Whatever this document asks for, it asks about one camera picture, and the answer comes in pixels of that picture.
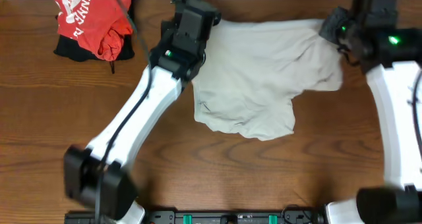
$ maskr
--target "brown wooden surface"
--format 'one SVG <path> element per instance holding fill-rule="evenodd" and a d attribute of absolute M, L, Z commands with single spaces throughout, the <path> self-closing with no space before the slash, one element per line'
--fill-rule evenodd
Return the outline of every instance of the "brown wooden surface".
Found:
<path fill-rule="evenodd" d="M 209 0 L 238 22 L 325 18 L 349 0 Z M 137 1 L 150 47 L 169 0 Z M 422 0 L 400 0 L 402 26 L 422 27 Z M 81 208 L 63 192 L 62 157 L 83 147 L 132 94 L 145 60 L 75 63 L 52 53 L 58 8 L 53 0 L 0 4 L 0 223 L 62 223 Z M 260 142 L 210 131 L 193 119 L 188 88 L 158 121 L 133 177 L 148 183 L 152 203 L 180 210 L 282 209 L 353 196 L 382 184 L 377 111 L 359 69 L 344 67 L 338 92 L 294 99 L 295 134 Z"/>

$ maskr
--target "black cloth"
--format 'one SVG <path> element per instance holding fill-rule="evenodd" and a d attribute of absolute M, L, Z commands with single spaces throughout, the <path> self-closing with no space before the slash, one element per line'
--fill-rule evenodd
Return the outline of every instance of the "black cloth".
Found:
<path fill-rule="evenodd" d="M 134 0 L 132 0 L 131 7 L 129 7 L 128 10 L 129 16 L 132 19 L 135 14 L 133 1 Z M 132 37 L 125 36 L 123 41 L 124 43 L 121 52 L 116 58 L 117 61 L 132 59 L 135 56 L 132 48 Z M 101 60 L 91 53 L 91 51 L 81 48 L 76 40 L 72 40 L 62 35 L 59 36 L 59 43 L 57 44 L 54 53 L 62 57 L 68 57 L 76 62 L 83 62 L 89 59 Z"/>

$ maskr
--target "green strip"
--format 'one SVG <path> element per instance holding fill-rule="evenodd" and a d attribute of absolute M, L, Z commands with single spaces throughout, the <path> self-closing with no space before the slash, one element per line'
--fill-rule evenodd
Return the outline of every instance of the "green strip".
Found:
<path fill-rule="evenodd" d="M 268 224 L 277 224 L 277 215 L 270 215 Z"/>
<path fill-rule="evenodd" d="M 184 215 L 183 224 L 192 224 L 192 215 Z"/>

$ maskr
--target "crumpled red t-shirt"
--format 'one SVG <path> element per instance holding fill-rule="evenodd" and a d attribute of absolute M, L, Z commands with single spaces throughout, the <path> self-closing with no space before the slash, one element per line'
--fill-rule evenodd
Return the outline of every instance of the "crumpled red t-shirt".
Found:
<path fill-rule="evenodd" d="M 133 29 L 117 0 L 55 0 L 61 12 L 58 33 L 77 40 L 97 58 L 114 61 Z M 131 0 L 120 0 L 126 9 Z"/>

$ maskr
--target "wooden table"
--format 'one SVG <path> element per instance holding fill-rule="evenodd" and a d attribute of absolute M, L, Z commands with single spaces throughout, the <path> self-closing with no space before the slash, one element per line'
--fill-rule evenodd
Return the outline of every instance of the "wooden table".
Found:
<path fill-rule="evenodd" d="M 325 18 L 349 0 L 209 0 L 237 22 Z M 169 0 L 138 0 L 136 21 L 153 47 Z M 422 27 L 421 0 L 400 0 L 401 25 Z M 134 59 L 76 63 L 56 56 L 53 0 L 0 3 L 0 223 L 62 223 L 80 209 L 63 192 L 63 154 L 84 147 L 114 118 L 146 65 Z M 295 134 L 260 142 L 212 132 L 193 119 L 192 88 L 145 141 L 133 177 L 140 202 L 180 210 L 315 206 L 382 185 L 377 111 L 359 69 L 344 66 L 337 92 L 293 101 Z"/>

